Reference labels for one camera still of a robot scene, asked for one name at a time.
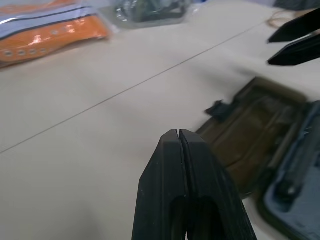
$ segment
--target white table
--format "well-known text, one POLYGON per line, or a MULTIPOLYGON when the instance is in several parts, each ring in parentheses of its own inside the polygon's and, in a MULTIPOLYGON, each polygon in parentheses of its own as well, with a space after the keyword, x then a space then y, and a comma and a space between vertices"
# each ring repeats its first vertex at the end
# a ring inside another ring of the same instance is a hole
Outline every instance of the white table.
MULTIPOLYGON (((1 71, 1 239, 129 240, 139 178, 166 131, 197 130, 255 75, 319 98, 318 60, 265 64, 284 46, 266 45, 272 13, 212 2, 181 25, 1 71)), ((285 239, 244 203, 259 240, 285 239)))

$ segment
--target black plastic piece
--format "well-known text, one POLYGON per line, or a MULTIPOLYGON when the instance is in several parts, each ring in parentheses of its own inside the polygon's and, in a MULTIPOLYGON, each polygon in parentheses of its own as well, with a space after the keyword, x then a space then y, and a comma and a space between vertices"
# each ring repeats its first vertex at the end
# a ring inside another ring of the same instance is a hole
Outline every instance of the black plastic piece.
POLYGON ((269 39, 270 43, 291 42, 268 60, 270 65, 296 66, 320 58, 320 35, 312 34, 320 29, 320 8, 287 22, 269 39))
POLYGON ((196 133, 164 134, 138 188, 133 240, 256 240, 231 177, 196 133))
POLYGON ((236 104, 225 104, 222 100, 216 101, 212 107, 205 110, 207 114, 212 116, 219 123, 223 123, 234 111, 236 104))
POLYGON ((311 35, 285 46, 268 60, 270 65, 296 66, 320 58, 320 35, 311 35))
POLYGON ((287 22, 270 38, 269 43, 291 42, 320 29, 320 8, 287 22))

